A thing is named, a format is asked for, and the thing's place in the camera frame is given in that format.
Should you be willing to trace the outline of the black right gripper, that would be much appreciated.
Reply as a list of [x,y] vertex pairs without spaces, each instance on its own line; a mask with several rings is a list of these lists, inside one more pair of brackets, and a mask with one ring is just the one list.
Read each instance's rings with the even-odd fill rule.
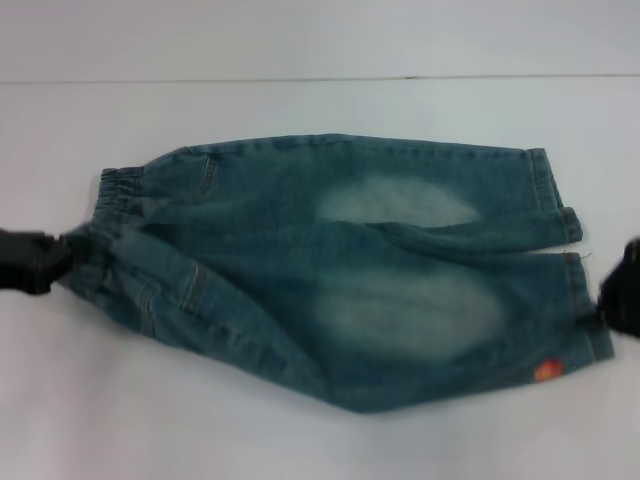
[[608,326],[639,339],[639,239],[630,241],[623,256],[602,283],[593,309],[581,318],[582,326]]

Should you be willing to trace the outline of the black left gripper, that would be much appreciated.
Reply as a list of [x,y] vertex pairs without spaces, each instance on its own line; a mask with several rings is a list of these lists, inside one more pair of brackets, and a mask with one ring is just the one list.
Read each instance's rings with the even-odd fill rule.
[[71,264],[57,263],[48,268],[48,256],[70,254],[65,235],[2,230],[1,289],[29,295],[49,293],[71,271]]

